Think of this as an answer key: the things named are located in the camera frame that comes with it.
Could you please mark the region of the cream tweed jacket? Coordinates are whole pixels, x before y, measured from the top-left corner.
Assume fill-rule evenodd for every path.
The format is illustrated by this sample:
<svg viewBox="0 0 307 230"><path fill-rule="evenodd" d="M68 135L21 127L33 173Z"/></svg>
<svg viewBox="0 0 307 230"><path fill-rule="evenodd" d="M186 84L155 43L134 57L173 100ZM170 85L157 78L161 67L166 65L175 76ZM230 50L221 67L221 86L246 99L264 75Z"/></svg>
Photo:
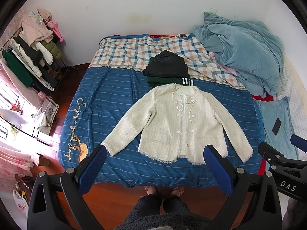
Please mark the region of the cream tweed jacket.
<svg viewBox="0 0 307 230"><path fill-rule="evenodd" d="M207 145L226 157L225 138L243 163L253 154L230 112L214 95L197 86L167 84L153 88L128 109L102 145L114 156L137 136L140 136L138 151L162 163L186 158L194 165L202 165Z"/></svg>

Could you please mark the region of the pink clothes hanger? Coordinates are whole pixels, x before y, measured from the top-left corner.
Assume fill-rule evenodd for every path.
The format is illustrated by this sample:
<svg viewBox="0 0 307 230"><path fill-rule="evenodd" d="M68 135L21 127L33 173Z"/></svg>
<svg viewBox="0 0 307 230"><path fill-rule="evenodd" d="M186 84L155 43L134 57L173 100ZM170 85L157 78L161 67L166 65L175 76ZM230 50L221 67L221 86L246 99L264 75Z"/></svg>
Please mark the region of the pink clothes hanger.
<svg viewBox="0 0 307 230"><path fill-rule="evenodd" d="M55 21L49 20L47 22L47 27L55 33L55 35L59 38L60 42L64 41L64 38L62 37L62 35L61 35L61 33L58 29L58 24Z"/></svg>

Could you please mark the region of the light blue pillow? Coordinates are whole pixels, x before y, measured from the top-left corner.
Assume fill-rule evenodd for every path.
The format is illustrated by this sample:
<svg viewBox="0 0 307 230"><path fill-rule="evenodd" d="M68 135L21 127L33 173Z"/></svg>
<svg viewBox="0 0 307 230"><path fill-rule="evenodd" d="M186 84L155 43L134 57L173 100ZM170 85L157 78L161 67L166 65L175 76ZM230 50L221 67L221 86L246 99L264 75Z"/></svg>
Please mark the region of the light blue pillow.
<svg viewBox="0 0 307 230"><path fill-rule="evenodd" d="M270 102L257 100L256 103L262 116L265 142L282 153L285 158L298 159L298 151L290 142L294 128L288 97Z"/></svg>

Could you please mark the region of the black smartphone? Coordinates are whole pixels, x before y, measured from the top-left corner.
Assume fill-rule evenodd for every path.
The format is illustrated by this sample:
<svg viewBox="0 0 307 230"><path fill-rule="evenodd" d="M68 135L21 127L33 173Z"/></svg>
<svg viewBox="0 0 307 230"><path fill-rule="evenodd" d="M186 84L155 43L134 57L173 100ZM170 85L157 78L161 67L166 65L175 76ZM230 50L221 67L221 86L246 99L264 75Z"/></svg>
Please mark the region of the black smartphone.
<svg viewBox="0 0 307 230"><path fill-rule="evenodd" d="M279 129L281 127L281 120L279 118L276 119L275 124L272 128L272 133L276 136L279 132Z"/></svg>

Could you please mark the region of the person's right foot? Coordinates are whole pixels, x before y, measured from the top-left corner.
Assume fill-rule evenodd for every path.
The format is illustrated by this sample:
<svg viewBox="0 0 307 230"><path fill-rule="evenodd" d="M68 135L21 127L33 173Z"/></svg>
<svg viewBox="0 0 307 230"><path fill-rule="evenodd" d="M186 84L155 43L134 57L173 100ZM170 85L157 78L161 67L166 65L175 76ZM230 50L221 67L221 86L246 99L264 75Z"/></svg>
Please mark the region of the person's right foot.
<svg viewBox="0 0 307 230"><path fill-rule="evenodd" d="M185 190L184 187L176 187L173 189L171 196L180 197L183 194L184 190Z"/></svg>

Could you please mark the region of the person's foot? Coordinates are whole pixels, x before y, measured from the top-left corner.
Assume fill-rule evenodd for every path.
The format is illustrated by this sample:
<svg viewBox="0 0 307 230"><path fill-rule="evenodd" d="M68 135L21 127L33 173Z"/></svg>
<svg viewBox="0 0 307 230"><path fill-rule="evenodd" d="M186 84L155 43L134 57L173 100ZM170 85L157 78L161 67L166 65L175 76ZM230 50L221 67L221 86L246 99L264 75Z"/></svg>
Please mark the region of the person's foot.
<svg viewBox="0 0 307 230"><path fill-rule="evenodd" d="M154 186L144 186L145 192L147 195L157 194L157 189Z"/></svg>
<svg viewBox="0 0 307 230"><path fill-rule="evenodd" d="M184 190L185 190L184 187L176 187L173 189L171 196L180 197L183 194Z"/></svg>

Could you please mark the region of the person's left foot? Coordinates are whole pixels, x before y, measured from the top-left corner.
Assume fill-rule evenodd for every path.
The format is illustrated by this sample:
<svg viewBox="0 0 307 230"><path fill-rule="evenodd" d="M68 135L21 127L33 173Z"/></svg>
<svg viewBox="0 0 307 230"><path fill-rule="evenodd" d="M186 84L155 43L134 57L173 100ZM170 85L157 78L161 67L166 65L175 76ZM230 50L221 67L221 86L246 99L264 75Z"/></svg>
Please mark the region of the person's left foot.
<svg viewBox="0 0 307 230"><path fill-rule="evenodd" d="M157 194L157 189L154 186L144 186L145 192L147 195Z"/></svg>

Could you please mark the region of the white shopping bag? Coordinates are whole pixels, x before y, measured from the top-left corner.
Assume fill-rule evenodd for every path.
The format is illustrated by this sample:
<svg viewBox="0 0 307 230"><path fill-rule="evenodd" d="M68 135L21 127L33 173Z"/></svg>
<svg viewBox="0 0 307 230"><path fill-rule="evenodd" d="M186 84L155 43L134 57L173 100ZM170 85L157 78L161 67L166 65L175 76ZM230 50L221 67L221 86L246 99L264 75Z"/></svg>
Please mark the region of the white shopping bag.
<svg viewBox="0 0 307 230"><path fill-rule="evenodd" d="M25 216L28 217L29 206L26 200L16 191L12 191L12 195L15 201L15 204L19 211Z"/></svg>

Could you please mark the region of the blue striped bed sheet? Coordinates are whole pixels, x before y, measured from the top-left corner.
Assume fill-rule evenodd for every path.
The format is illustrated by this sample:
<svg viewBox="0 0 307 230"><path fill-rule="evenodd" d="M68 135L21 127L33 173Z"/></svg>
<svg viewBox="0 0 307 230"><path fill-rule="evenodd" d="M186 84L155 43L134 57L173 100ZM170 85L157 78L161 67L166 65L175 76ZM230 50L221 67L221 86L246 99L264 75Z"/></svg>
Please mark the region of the blue striped bed sheet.
<svg viewBox="0 0 307 230"><path fill-rule="evenodd" d="M205 188L216 185L203 158L212 145L233 166L256 174L264 130L250 93L203 80L190 90L151 88L133 69L90 67L64 121L59 162L76 167L102 144L108 156L96 182Z"/></svg>

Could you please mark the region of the floral cloth on stool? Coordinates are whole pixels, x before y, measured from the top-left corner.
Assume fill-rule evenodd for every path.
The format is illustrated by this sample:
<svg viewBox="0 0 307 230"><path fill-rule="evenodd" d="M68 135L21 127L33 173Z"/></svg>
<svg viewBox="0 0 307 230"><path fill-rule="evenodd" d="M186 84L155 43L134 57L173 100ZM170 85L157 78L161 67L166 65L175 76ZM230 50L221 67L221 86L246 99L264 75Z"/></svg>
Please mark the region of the floral cloth on stool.
<svg viewBox="0 0 307 230"><path fill-rule="evenodd" d="M52 98L46 97L34 118L35 128L49 135L58 109L59 105Z"/></svg>

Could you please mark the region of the red flower pot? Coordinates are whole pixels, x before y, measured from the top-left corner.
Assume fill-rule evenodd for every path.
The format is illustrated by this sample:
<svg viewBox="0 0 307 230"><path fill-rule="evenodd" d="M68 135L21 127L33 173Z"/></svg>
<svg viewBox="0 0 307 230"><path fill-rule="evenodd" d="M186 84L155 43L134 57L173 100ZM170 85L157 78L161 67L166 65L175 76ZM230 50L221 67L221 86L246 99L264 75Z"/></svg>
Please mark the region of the red flower pot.
<svg viewBox="0 0 307 230"><path fill-rule="evenodd" d="M23 110L22 110L22 108L20 106L20 101L17 101L15 104L12 104L10 109L12 111L18 112L20 115L23 114Z"/></svg>

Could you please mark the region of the light blue rumpled duvet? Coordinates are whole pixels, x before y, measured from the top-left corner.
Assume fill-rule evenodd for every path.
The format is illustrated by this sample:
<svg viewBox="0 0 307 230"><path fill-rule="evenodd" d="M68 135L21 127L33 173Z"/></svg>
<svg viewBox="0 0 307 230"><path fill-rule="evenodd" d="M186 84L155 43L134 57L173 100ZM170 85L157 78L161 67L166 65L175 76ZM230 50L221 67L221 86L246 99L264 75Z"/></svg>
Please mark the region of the light blue rumpled duvet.
<svg viewBox="0 0 307 230"><path fill-rule="evenodd" d="M250 94L264 97L278 92L283 70L280 38L261 21L231 20L204 12L203 25L191 31L215 61L233 69Z"/></svg>

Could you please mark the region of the dark green striped-cuff garment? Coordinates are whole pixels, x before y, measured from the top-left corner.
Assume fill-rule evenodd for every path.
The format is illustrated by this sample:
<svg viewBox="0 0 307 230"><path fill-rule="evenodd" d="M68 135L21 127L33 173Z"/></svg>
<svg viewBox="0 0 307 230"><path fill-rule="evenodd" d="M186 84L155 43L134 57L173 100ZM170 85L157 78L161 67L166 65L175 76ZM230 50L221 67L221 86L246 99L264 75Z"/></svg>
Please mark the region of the dark green striped-cuff garment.
<svg viewBox="0 0 307 230"><path fill-rule="evenodd" d="M193 86L194 82L190 78L177 77L150 77L147 76L147 83L150 87L162 86L166 84L179 84L183 86Z"/></svg>

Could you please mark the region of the black folded garment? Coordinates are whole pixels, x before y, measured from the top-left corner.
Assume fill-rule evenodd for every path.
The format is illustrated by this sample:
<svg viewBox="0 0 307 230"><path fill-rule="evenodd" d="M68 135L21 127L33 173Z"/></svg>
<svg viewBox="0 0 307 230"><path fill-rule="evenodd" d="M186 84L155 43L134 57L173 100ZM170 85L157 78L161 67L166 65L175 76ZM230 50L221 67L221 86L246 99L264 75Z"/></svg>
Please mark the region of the black folded garment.
<svg viewBox="0 0 307 230"><path fill-rule="evenodd" d="M167 50L151 57L142 73L144 76L150 77L189 78L188 66L184 59Z"/></svg>

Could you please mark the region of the plaid checkered bed cover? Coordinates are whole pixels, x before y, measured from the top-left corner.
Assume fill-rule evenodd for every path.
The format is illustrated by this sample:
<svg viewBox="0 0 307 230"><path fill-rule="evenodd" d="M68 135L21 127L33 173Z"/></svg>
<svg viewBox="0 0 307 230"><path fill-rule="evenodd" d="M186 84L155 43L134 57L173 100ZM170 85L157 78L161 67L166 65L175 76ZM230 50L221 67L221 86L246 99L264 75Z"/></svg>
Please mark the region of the plaid checkered bed cover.
<svg viewBox="0 0 307 230"><path fill-rule="evenodd" d="M192 34L166 38L152 38L149 34L108 36L99 42L89 66L121 67L141 72L149 64L150 58L164 50L184 59L191 78L246 90L232 73L208 55L202 43Z"/></svg>

